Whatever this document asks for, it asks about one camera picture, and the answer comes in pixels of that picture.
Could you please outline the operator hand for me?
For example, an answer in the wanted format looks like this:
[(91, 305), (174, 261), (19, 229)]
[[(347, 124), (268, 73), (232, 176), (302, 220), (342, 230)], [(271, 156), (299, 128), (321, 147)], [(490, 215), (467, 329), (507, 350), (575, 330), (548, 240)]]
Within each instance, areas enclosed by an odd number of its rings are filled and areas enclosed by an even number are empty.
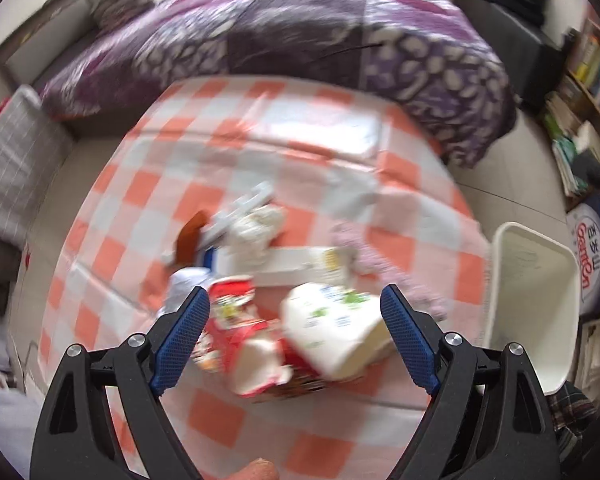
[(278, 480), (279, 473), (275, 465), (269, 460), (257, 458), (247, 466), (234, 472), (225, 480)]

